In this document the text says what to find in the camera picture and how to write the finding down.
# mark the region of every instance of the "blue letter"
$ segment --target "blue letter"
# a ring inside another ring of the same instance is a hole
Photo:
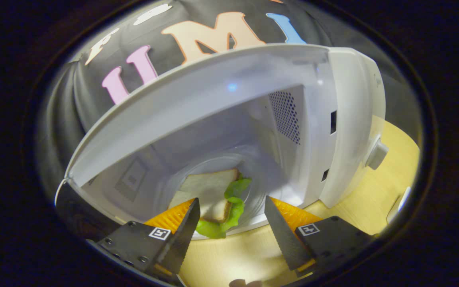
[[[282,32],[286,36],[286,41],[284,41],[284,43],[306,44],[306,42],[304,42],[304,40],[302,40],[297,34],[297,31],[295,31],[292,24],[290,24],[290,19],[288,19],[288,17],[274,13],[267,13],[266,16],[272,18],[279,28],[281,28]]]

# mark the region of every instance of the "bread slice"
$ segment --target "bread slice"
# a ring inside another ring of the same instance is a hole
[[[238,169],[215,173],[189,175],[169,203],[174,207],[191,198],[199,198],[200,217],[204,220],[222,223],[228,218],[231,203],[224,198],[228,185],[237,180]]]

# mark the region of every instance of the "green lettuce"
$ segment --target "green lettuce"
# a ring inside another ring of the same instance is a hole
[[[219,239],[226,238],[226,231],[231,227],[238,225],[240,216],[244,213],[244,200],[240,198],[242,192],[249,187],[251,178],[244,178],[242,174],[239,174],[239,178],[236,181],[231,182],[226,191],[224,192],[224,198],[231,202],[231,209],[229,210],[228,219],[222,224],[200,220],[197,224],[196,231],[208,238]]]

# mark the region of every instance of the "table surface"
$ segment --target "table surface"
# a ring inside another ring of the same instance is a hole
[[[381,141],[389,147],[386,158],[349,196],[330,209],[317,201],[305,210],[321,218],[339,216],[368,234],[381,232],[395,201],[412,185],[419,162],[419,147],[389,122]],[[300,279],[288,269],[269,225],[224,240],[191,241],[180,276],[188,287],[228,287],[235,279],[278,287]]]

